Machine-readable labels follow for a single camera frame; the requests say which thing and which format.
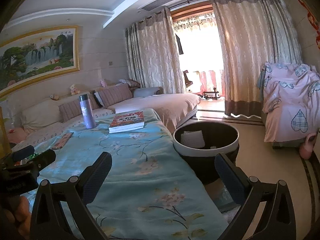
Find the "floral blanket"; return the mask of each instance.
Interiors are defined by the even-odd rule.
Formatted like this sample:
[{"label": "floral blanket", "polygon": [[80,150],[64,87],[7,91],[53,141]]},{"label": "floral blanket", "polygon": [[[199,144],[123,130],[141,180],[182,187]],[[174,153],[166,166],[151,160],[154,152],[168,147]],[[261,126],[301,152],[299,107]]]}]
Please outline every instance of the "floral blanket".
[{"label": "floral blanket", "polygon": [[305,64],[265,64],[265,142],[302,139],[320,127],[320,75]]},{"label": "floral blanket", "polygon": [[[64,182],[92,165],[103,151],[112,155],[112,168],[95,200],[87,207],[110,239],[217,239],[228,226],[203,185],[173,148],[172,136],[153,109],[143,110],[143,129],[110,134],[115,115],[96,118],[97,127],[83,123],[56,150],[56,161],[40,172],[38,182]],[[53,137],[35,147],[52,147]],[[36,190],[27,193],[31,206]],[[75,235],[81,234],[62,202]]]}]

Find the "floor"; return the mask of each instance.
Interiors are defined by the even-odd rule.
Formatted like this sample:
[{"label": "floor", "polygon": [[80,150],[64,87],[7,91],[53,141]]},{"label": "floor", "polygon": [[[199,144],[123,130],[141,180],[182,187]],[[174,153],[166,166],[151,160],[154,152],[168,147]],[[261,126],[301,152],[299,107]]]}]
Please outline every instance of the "floor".
[{"label": "floor", "polygon": [[202,100],[198,105],[198,109],[224,111],[224,99],[218,100]]},{"label": "floor", "polygon": [[[319,196],[318,193],[315,193],[318,192],[316,178],[311,164],[302,160],[296,149],[274,150],[269,143],[265,143],[265,127],[261,119],[257,117],[248,119],[243,116],[227,117],[222,112],[204,109],[209,103],[211,102],[203,101],[199,105],[196,117],[188,122],[223,121],[238,129],[240,150],[236,165],[248,177],[256,176],[262,182],[276,183],[280,179],[287,182],[295,211],[297,240],[302,240],[309,232],[311,223],[319,215],[320,208]],[[221,188],[221,185],[218,184],[206,186],[212,198],[217,194],[217,188]],[[263,208],[264,204],[261,203],[244,239],[253,234]]]}]

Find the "beige patterned curtain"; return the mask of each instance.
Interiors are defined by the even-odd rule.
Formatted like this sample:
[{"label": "beige patterned curtain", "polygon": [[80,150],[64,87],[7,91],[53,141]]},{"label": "beige patterned curtain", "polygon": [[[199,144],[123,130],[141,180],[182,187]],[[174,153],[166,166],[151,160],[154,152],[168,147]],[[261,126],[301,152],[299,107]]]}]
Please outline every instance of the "beige patterned curtain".
[{"label": "beige patterned curtain", "polygon": [[129,77],[142,87],[162,87],[164,93],[184,93],[177,41],[170,10],[160,13],[125,30]]},{"label": "beige patterned curtain", "polygon": [[220,35],[225,114],[261,113],[256,83],[265,62],[301,62],[301,49],[282,0],[211,0]]}]

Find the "blue floral bedspread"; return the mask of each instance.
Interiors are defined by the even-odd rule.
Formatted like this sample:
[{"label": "blue floral bedspread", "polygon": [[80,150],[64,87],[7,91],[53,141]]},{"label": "blue floral bedspread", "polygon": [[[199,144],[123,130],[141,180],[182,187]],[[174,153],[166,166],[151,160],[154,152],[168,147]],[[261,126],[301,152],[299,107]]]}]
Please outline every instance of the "blue floral bedspread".
[{"label": "blue floral bedspread", "polygon": [[[97,127],[83,123],[56,161],[40,172],[38,182],[64,182],[92,165],[103,151],[112,155],[112,168],[95,200],[92,216],[110,239],[217,239],[228,226],[194,172],[173,148],[172,136],[153,109],[145,109],[143,129],[110,134],[114,115],[97,118]],[[43,152],[60,137],[39,144]],[[31,206],[36,190],[27,194]],[[62,203],[75,235],[80,232]]]}]

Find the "round basket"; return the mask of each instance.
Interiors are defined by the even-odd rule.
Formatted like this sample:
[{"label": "round basket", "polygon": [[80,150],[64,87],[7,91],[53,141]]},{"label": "round basket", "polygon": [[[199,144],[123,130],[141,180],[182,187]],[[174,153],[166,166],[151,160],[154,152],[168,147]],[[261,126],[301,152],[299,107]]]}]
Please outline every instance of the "round basket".
[{"label": "round basket", "polygon": [[[181,134],[185,131],[202,131],[205,146],[195,149],[181,144]],[[223,122],[194,122],[175,130],[173,146],[201,182],[209,184],[219,178],[214,167],[214,159],[218,153],[225,153],[235,163],[239,151],[239,132],[232,125]]]}]

